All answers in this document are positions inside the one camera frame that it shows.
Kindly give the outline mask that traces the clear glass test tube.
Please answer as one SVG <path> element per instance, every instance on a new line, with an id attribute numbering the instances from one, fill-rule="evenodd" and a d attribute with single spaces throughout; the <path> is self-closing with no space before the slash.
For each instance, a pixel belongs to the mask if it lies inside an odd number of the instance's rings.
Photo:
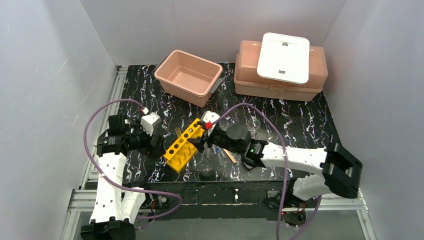
<path id="1" fill-rule="evenodd" d="M 179 127 L 176 127 L 175 128 L 175 133 L 176 133 L 176 135 L 177 135 L 177 138 L 179 139 L 180 137 L 181 137 L 181 135 L 182 135 L 182 131 L 181 131 L 181 129 L 179 128 Z"/>

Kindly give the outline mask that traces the yellow test tube rack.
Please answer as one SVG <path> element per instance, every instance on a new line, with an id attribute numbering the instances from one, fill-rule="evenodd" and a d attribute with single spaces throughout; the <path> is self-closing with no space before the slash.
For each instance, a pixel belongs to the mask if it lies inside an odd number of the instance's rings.
<path id="1" fill-rule="evenodd" d="M 196 147 L 188 139 L 196 139 L 203 135 L 205 130 L 199 122 L 200 119 L 196 118 L 163 155 L 165 163 L 177 173 L 180 173 L 198 152 Z"/>

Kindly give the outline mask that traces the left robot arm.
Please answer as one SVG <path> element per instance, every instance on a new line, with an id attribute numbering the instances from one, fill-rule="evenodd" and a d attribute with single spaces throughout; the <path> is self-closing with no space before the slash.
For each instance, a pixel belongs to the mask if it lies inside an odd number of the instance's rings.
<path id="1" fill-rule="evenodd" d="M 146 194 L 135 184 L 123 186 L 124 166 L 130 151 L 157 159 L 166 151 L 164 139 L 154 135 L 161 118 L 149 113 L 135 123 L 124 115 L 111 115 L 108 129 L 97 139 L 99 176 L 89 223 L 83 225 L 84 240 L 134 240 L 134 222 Z"/>

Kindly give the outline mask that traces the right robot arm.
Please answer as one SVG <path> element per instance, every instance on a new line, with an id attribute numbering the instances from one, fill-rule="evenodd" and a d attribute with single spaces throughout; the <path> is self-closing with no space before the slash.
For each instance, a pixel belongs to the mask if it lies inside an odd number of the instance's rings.
<path id="1" fill-rule="evenodd" d="M 307 201 L 312 197 L 335 194 L 346 199 L 358 197 L 363 164 L 342 144 L 332 142 L 324 148 L 283 147 L 266 140 L 253 139 L 240 123 L 226 130 L 218 125 L 188 142 L 203 152 L 217 146 L 240 155 L 241 161 L 255 168 L 289 168 L 311 175 L 288 183 L 285 200 Z"/>

